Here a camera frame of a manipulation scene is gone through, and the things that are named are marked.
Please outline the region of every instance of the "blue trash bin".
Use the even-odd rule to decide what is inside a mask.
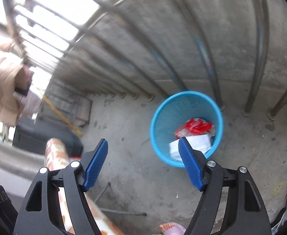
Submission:
[[[217,104],[203,93],[177,93],[158,107],[150,127],[152,147],[157,156],[169,165],[184,167],[182,161],[171,158],[169,143],[176,140],[174,132],[191,118],[203,118],[214,124],[215,137],[211,149],[205,153],[206,158],[209,158],[220,144],[224,125]]]

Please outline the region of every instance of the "white paper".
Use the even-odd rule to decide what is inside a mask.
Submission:
[[[210,138],[211,137],[208,134],[186,137],[192,149],[201,151],[203,154],[208,152],[208,150],[211,148]],[[178,151],[178,141],[179,139],[170,143],[170,155],[173,159],[182,161]]]

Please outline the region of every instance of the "red object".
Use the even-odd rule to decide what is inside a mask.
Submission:
[[[207,134],[211,129],[211,122],[205,122],[201,118],[192,118],[188,120],[184,125],[180,126],[174,134],[179,139],[184,136],[186,137]]]

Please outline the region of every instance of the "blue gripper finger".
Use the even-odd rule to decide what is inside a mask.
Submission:
[[[103,166],[103,163],[106,159],[108,152],[108,144],[104,139],[98,149],[96,150],[95,155],[93,156],[91,162],[85,170],[85,180],[83,183],[83,188],[88,191],[89,188],[93,187],[97,181],[100,170]]]
[[[192,154],[193,149],[185,138],[180,138],[178,142],[178,151],[183,160],[192,185],[201,191],[204,187],[204,183],[202,181],[202,169]]]

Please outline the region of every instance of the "yellow stick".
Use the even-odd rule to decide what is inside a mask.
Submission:
[[[80,130],[78,130],[77,128],[74,127],[74,125],[68,121],[66,119],[66,117],[60,112],[58,111],[58,109],[53,105],[52,102],[50,102],[50,100],[41,93],[41,91],[39,90],[39,88],[37,88],[37,90],[39,91],[39,93],[42,96],[42,99],[46,102],[46,104],[55,112],[55,114],[57,114],[71,129],[73,129],[79,136],[83,136],[82,132]]]

